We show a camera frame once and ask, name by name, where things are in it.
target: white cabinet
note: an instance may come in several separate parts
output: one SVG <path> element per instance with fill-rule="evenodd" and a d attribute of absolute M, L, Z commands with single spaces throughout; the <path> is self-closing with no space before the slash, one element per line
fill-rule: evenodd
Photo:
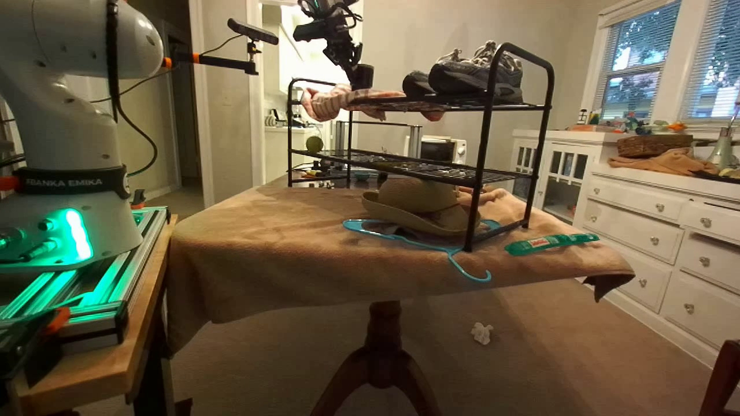
<path fill-rule="evenodd" d="M 740 186 L 593 165 L 576 225 L 625 254 L 636 277 L 607 299 L 706 364 L 740 339 Z"/>
<path fill-rule="evenodd" d="M 587 171 L 615 154 L 615 134 L 605 132 L 545 132 L 543 154 L 538 160 L 538 177 L 535 188 L 535 206 L 545 213 L 574 222 L 582 179 Z M 535 130 L 513 132 L 513 169 L 532 172 L 535 169 Z M 513 194 L 528 195 L 528 179 L 513 185 Z"/>

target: shoe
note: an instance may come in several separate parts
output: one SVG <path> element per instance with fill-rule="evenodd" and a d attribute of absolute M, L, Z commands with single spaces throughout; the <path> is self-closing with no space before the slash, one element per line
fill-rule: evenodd
<path fill-rule="evenodd" d="M 430 84 L 430 75 L 424 72 L 410 72 L 402 79 L 402 91 L 406 96 L 434 96 L 434 88 Z"/>
<path fill-rule="evenodd" d="M 488 91 L 488 74 L 493 54 L 498 51 L 495 42 L 486 42 L 474 51 L 471 58 L 463 58 L 461 49 L 450 51 L 447 58 L 433 64 L 430 84 L 436 94 L 481 94 Z M 495 72 L 495 102 L 515 103 L 523 102 L 519 91 L 523 64 L 519 59 L 503 52 Z"/>

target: wooden table leg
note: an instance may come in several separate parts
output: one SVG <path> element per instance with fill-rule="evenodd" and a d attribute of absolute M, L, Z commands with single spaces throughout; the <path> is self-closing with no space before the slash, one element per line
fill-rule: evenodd
<path fill-rule="evenodd" d="M 722 343 L 714 359 L 709 385 L 701 401 L 701 416 L 726 414 L 724 407 L 730 400 L 740 381 L 740 339 L 729 339 Z"/>
<path fill-rule="evenodd" d="M 399 346 L 399 299 L 373 302 L 368 338 L 361 348 L 347 356 L 343 368 L 328 381 L 313 416 L 332 416 L 340 405 L 363 383 L 375 387 L 399 387 L 417 414 L 436 416 L 436 401 L 430 383 Z"/>
<path fill-rule="evenodd" d="M 133 414 L 136 416 L 148 416 L 148 414 L 175 416 L 167 335 L 165 335 L 165 320 L 162 320 L 162 297 L 158 297 L 155 314 L 149 320 L 144 373 L 133 394 Z"/>

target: wall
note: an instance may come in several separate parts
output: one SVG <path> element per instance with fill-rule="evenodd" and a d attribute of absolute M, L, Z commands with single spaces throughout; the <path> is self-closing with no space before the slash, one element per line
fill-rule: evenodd
<path fill-rule="evenodd" d="M 430 64 L 463 49 L 471 54 L 486 39 L 517 44 L 554 66 L 554 110 L 551 126 L 566 126 L 576 119 L 582 94 L 589 44 L 597 12 L 592 0 L 488 0 L 488 2 L 430 2 L 425 0 L 373 0 L 366 4 L 366 59 L 375 64 L 375 88 L 399 89 L 402 75 L 411 68 L 428 72 Z M 525 96 L 543 89 L 543 74 L 525 72 Z M 466 136 L 477 148 L 481 116 L 450 113 L 425 132 Z M 510 154 L 508 134 L 515 126 L 537 126 L 535 116 L 498 113 L 488 150 L 489 163 Z"/>
<path fill-rule="evenodd" d="M 195 51 L 207 51 L 225 39 L 234 37 L 227 27 L 229 17 L 251 22 L 257 6 L 248 0 L 189 0 L 191 13 L 191 45 Z M 218 51 L 222 58 L 244 59 L 244 39 L 236 39 Z M 251 109 L 258 105 L 262 94 L 251 94 L 258 75 L 248 75 L 237 68 L 222 66 L 195 66 L 196 79 L 196 105 L 199 105 L 199 140 L 203 163 L 203 198 L 206 206 L 222 201 L 240 188 L 248 188 L 254 179 L 251 154 L 258 154 L 254 146 Z"/>

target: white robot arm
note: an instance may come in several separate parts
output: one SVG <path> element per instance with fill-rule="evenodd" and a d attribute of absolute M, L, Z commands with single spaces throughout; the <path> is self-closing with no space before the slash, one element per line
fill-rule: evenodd
<path fill-rule="evenodd" d="M 62 75 L 148 75 L 165 58 L 158 29 L 124 0 L 0 0 L 0 54 L 0 94 L 26 154 L 19 188 L 0 198 L 0 271 L 74 267 L 132 250 L 139 231 L 115 123 Z"/>

